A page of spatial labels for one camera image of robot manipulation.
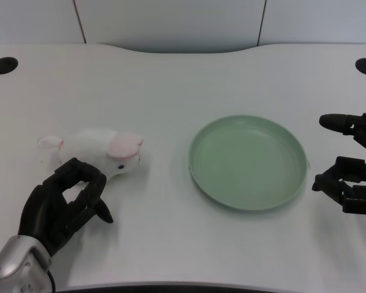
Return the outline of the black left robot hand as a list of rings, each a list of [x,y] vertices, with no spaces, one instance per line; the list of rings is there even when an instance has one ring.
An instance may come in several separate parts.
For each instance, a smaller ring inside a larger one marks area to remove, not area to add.
[[[113,223],[101,199],[106,182],[94,166],[70,159],[32,191],[18,234],[35,238],[54,256],[94,215]]]

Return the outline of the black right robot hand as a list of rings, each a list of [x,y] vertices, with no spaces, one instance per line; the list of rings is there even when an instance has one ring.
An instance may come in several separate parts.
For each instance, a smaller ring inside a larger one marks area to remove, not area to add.
[[[325,114],[319,124],[353,139],[366,148],[366,113],[361,116]],[[366,162],[362,159],[339,156],[335,164],[315,176],[312,190],[323,192],[341,205],[349,214],[366,215]]]

